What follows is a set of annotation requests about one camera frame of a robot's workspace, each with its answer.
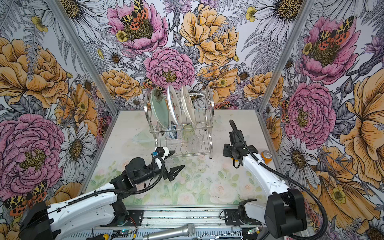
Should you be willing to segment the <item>white watermelon pattern plate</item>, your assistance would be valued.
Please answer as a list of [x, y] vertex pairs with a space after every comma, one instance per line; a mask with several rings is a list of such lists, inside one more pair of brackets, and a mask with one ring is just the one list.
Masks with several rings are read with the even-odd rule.
[[169, 105], [171, 116], [173, 118], [173, 122], [176, 125], [181, 126], [182, 112], [181, 112], [180, 102], [179, 102], [178, 95], [172, 85], [169, 85], [167, 88], [167, 98], [168, 98], [168, 105]]

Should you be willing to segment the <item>green glass jar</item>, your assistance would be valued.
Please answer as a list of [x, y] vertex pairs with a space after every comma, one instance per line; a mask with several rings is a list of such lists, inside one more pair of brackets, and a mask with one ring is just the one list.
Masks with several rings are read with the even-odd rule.
[[191, 138], [193, 138], [195, 136], [195, 128], [193, 125], [191, 124], [187, 124], [183, 127], [183, 131], [182, 131], [182, 137], [183, 137], [183, 140], [188, 142]]

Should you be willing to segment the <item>orange soda can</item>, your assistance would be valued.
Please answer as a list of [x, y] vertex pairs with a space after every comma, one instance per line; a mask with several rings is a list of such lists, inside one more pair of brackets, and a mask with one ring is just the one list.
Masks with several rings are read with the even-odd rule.
[[262, 151], [261, 156], [264, 159], [265, 164], [267, 165], [273, 160], [273, 154], [268, 150]]

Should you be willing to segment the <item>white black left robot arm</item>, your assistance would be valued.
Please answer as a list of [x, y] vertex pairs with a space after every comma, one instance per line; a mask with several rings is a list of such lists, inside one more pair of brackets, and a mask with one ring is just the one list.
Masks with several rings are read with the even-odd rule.
[[60, 203], [36, 204], [21, 223], [19, 238], [62, 240], [98, 226], [125, 225], [131, 217], [124, 199], [151, 190], [162, 179], [171, 182], [184, 169], [183, 165], [166, 168], [166, 159], [174, 154], [168, 148], [157, 148], [149, 165], [143, 158], [133, 158], [120, 175], [92, 192]]

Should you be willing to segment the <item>cream white plate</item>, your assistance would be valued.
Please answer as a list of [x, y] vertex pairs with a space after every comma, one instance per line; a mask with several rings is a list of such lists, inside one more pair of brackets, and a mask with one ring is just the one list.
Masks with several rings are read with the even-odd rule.
[[192, 103], [192, 99], [189, 95], [188, 88], [186, 86], [182, 87], [181, 100], [182, 100], [182, 105], [188, 120], [193, 125], [195, 125], [196, 124], [195, 108]]

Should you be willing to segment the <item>aluminium corner post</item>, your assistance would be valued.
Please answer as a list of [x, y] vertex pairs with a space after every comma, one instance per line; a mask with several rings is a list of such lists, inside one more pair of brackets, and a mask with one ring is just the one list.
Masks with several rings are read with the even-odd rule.
[[108, 92], [107, 87], [102, 81], [96, 66], [91, 60], [89, 53], [87, 52], [85, 46], [83, 45], [82, 40], [79, 37], [77, 31], [75, 30], [72, 22], [67, 16], [61, 2], [48, 1], [47, 4], [50, 10], [53, 12], [54, 16], [56, 17], [58, 23], [61, 25], [62, 31], [65, 33], [65, 36], [69, 38], [69, 41], [71, 42], [72, 46], [76, 50], [80, 59], [82, 60], [82, 63], [85, 65], [85, 68], [88, 74], [92, 77], [93, 81], [98, 87], [98, 90], [100, 91], [101, 95], [104, 97], [107, 105], [109, 106], [112, 112], [112, 115], [117, 116], [119, 113], [119, 108], [117, 107], [113, 98]]
[[280, 54], [279, 60], [277, 62], [277, 65], [273, 71], [273, 74], [271, 76], [270, 84], [266, 88], [266, 92], [264, 93], [263, 97], [261, 98], [261, 102], [259, 105], [259, 108], [257, 110], [257, 113], [261, 115], [266, 108], [267, 103], [269, 102], [273, 90], [276, 87], [276, 85], [279, 82], [279, 78], [281, 76], [281, 73], [283, 71], [284, 65], [286, 64], [286, 61], [289, 58], [290, 52], [292, 48], [294, 47], [294, 44], [296, 43], [299, 34], [301, 33], [302, 29], [304, 28], [306, 24], [306, 20], [310, 15], [311, 9], [313, 5], [315, 4], [314, 0], [307, 0], [302, 3], [301, 9], [298, 13], [297, 19], [293, 25], [293, 28], [288, 35], [286, 44], [283, 48], [282, 53]]

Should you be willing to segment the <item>aluminium corner post left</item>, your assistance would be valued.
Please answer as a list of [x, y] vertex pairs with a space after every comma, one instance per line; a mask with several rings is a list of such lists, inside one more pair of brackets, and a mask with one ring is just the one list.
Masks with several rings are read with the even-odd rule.
[[102, 81], [96, 66], [91, 60], [89, 53], [87, 52], [85, 46], [83, 45], [82, 40], [79, 37], [77, 31], [75, 30], [72, 22], [67, 16], [61, 2], [48, 1], [47, 4], [50, 10], [53, 12], [54, 16], [56, 17], [58, 23], [61, 25], [62, 31], [65, 33], [65, 36], [69, 38], [69, 41], [71, 42], [72, 46], [76, 50], [80, 59], [82, 60], [82, 63], [85, 65], [85, 68], [88, 74], [92, 77], [93, 81], [98, 87], [98, 90], [100, 91], [101, 95], [104, 97], [107, 105], [109, 106], [112, 112], [112, 115], [117, 116], [119, 113], [119, 108], [117, 107], [113, 98], [108, 92], [107, 87]]

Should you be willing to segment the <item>aluminium corner post right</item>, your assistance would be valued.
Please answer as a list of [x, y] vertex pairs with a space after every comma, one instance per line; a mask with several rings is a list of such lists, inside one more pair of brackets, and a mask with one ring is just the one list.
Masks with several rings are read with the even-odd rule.
[[261, 115], [266, 108], [267, 103], [269, 102], [273, 90], [276, 87], [276, 85], [279, 82], [279, 78], [281, 76], [281, 73], [283, 71], [284, 65], [286, 64], [286, 61], [289, 58], [290, 52], [292, 48], [294, 47], [294, 44], [296, 43], [299, 34], [301, 33], [302, 29], [304, 28], [306, 24], [306, 20], [310, 15], [311, 9], [313, 5], [315, 4], [314, 0], [307, 0], [302, 3], [301, 9], [298, 13], [297, 19], [293, 25], [293, 28], [288, 35], [286, 44], [283, 48], [282, 53], [280, 54], [279, 60], [277, 62], [277, 65], [273, 71], [273, 74], [271, 76], [270, 84], [266, 88], [266, 92], [264, 93], [263, 97], [261, 98], [261, 102], [259, 105], [259, 108], [257, 110], [257, 113]]

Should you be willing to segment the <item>clear glass cup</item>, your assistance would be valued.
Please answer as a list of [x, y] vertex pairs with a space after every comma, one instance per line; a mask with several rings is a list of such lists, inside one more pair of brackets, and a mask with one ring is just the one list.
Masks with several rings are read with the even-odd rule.
[[189, 154], [197, 154], [199, 153], [201, 148], [200, 140], [198, 136], [192, 136], [188, 139], [187, 142], [187, 152]]

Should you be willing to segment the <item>silver microphone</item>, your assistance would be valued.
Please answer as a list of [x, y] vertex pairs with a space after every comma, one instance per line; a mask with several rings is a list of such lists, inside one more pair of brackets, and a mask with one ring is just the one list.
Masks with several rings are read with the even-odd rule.
[[187, 224], [182, 227], [168, 229], [143, 236], [144, 240], [167, 240], [177, 237], [191, 237], [195, 234], [195, 225]]

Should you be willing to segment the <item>aluminium front rail frame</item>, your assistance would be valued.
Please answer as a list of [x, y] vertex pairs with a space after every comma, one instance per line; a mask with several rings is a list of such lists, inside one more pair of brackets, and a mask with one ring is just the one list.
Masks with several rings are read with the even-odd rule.
[[87, 227], [77, 230], [68, 240], [86, 240], [101, 234], [117, 235], [119, 240], [141, 240], [145, 235], [194, 225], [190, 239], [209, 240], [225, 237], [234, 240], [272, 240], [274, 237], [260, 219], [240, 219], [238, 205], [129, 206], [129, 219], [116, 227]]

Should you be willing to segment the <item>blue white porcelain bowl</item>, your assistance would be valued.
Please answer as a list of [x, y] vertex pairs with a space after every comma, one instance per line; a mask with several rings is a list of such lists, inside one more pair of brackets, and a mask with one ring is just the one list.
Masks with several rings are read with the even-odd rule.
[[166, 136], [171, 140], [178, 138], [177, 125], [173, 121], [168, 125]]

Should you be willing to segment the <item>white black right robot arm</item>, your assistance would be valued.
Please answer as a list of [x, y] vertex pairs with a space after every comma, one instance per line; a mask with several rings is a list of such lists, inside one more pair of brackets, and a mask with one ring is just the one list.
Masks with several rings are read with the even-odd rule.
[[300, 191], [291, 189], [270, 169], [258, 150], [247, 145], [243, 132], [233, 120], [229, 132], [230, 143], [224, 145], [223, 156], [232, 158], [237, 169], [244, 167], [259, 181], [267, 196], [267, 202], [246, 200], [239, 204], [242, 221], [256, 220], [266, 225], [274, 238], [280, 238], [307, 229], [304, 197]]

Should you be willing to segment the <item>pale green plate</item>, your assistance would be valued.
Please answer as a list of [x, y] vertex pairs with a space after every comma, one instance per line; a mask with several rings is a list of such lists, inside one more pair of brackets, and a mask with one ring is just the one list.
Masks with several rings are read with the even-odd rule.
[[151, 108], [160, 125], [168, 127], [170, 123], [169, 111], [163, 92], [159, 89], [152, 89], [151, 91]]

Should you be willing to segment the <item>chrome wire dish rack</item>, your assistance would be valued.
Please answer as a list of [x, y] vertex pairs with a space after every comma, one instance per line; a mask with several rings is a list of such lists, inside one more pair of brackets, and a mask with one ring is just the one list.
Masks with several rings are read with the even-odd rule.
[[145, 116], [156, 147], [167, 147], [175, 158], [213, 158], [214, 101], [210, 88], [197, 93], [169, 88], [145, 93]]

